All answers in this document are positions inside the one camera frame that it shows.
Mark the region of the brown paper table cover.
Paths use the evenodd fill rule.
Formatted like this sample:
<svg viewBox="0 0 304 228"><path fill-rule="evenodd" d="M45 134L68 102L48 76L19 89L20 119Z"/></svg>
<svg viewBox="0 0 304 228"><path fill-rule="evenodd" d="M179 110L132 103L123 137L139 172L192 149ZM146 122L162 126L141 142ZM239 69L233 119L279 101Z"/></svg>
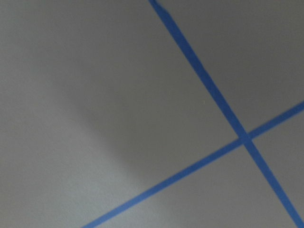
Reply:
<svg viewBox="0 0 304 228"><path fill-rule="evenodd" d="M3 0L3 228L294 228L301 0Z"/></svg>

